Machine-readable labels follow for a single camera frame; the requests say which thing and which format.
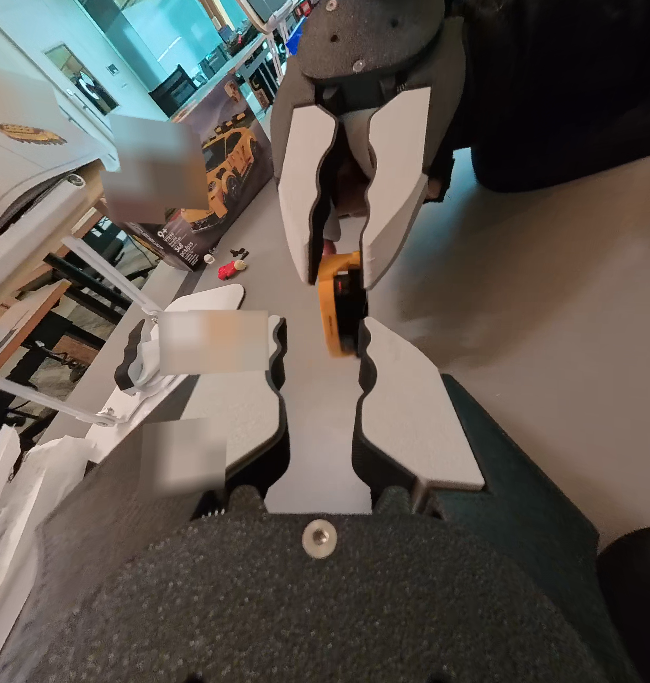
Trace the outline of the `lego instruction booklet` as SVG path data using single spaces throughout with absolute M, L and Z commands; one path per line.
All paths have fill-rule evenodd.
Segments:
M 96 160 L 116 158 L 59 105 L 49 81 L 0 69 L 0 234 L 55 178 Z

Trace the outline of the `lego set box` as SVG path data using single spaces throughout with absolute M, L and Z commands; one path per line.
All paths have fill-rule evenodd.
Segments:
M 120 169 L 102 172 L 107 216 L 167 264 L 206 267 L 272 179 L 271 144 L 228 74 L 167 122 L 110 116 Z

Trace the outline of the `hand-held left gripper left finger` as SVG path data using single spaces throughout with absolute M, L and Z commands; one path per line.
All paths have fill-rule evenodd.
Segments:
M 226 438 L 226 488 L 271 488 L 290 461 L 289 427 L 280 389 L 285 384 L 286 319 L 269 316 L 268 370 L 198 378 L 184 421 L 205 420 Z

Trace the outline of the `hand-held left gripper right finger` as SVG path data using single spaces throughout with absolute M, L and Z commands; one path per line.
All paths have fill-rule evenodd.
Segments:
M 485 478 L 439 369 L 372 317 L 360 325 L 354 472 L 371 492 L 481 491 Z

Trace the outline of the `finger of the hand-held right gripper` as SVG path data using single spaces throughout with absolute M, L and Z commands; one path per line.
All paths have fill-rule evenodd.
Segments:
M 366 189 L 368 213 L 360 235 L 367 291 L 397 258 L 426 195 L 429 179 L 423 164 L 430 96 L 430 88 L 402 91 L 369 122 L 374 173 Z
M 339 236 L 329 159 L 337 132 L 337 120 L 319 106 L 296 107 L 292 113 L 278 198 L 289 252 L 308 285 L 317 279 L 324 240 Z

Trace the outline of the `person's black jacket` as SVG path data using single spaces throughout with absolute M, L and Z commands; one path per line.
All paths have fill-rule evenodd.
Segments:
M 597 558 L 611 619 L 644 682 L 650 682 L 650 527 L 625 534 Z

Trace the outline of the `door window with logo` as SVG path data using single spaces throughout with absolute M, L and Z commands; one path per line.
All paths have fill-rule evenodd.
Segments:
M 48 60 L 72 83 L 90 107 L 106 117 L 120 107 L 97 77 L 66 45 L 59 44 L 44 52 Z

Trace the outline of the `person's right forearm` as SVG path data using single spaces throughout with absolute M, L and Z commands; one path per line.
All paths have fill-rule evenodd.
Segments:
M 444 147 L 496 192 L 650 156 L 650 1 L 450 1 L 466 81 Z

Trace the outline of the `white paper bag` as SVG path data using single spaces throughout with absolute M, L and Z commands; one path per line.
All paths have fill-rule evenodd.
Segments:
M 83 479 L 97 448 L 86 439 L 64 436 L 21 456 L 20 435 L 0 430 L 0 651 L 26 603 L 39 566 L 36 530 Z

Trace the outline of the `brown wooden desk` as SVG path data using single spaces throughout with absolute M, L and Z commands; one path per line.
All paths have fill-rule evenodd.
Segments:
M 70 286 L 66 279 L 48 284 L 16 301 L 0 316 L 0 370 Z

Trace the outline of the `orange black lego car assembly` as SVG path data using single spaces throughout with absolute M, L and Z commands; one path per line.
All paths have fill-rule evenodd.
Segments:
M 369 307 L 360 252 L 323 256 L 317 289 L 329 354 L 333 357 L 358 355 L 360 323 Z

